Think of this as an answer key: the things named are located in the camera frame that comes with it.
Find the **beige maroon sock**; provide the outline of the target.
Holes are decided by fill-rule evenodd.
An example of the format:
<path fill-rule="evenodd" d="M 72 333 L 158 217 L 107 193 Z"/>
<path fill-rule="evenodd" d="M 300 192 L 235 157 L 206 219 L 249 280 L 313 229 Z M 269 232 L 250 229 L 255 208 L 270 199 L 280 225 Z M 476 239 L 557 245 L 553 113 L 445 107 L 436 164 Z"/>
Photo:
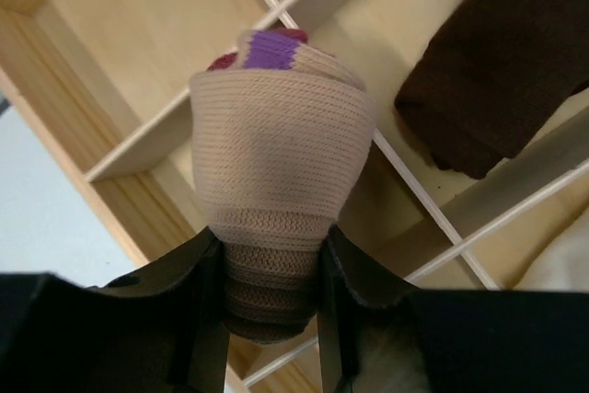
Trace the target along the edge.
<path fill-rule="evenodd" d="M 318 309 L 319 254 L 375 130 L 361 78 L 299 29 L 250 30 L 190 81 L 191 161 L 223 245 L 224 323 L 260 344 Z"/>

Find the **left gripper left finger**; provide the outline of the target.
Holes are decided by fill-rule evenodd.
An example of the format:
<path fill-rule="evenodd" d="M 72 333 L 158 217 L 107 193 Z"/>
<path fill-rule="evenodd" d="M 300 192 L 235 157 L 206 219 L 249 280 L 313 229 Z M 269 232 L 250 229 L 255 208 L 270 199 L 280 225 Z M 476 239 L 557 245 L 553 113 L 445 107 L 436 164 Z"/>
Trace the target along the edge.
<path fill-rule="evenodd" d="M 209 230 L 103 287 L 1 277 L 5 392 L 221 392 L 223 248 Z"/>

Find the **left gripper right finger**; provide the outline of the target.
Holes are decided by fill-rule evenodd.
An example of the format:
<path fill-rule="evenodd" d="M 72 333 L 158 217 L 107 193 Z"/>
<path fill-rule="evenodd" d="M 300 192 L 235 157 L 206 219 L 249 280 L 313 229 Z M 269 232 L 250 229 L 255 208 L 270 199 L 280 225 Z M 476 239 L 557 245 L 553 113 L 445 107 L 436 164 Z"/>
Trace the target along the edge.
<path fill-rule="evenodd" d="M 320 252 L 327 392 L 584 392 L 582 293 L 421 289 L 338 227 Z"/>

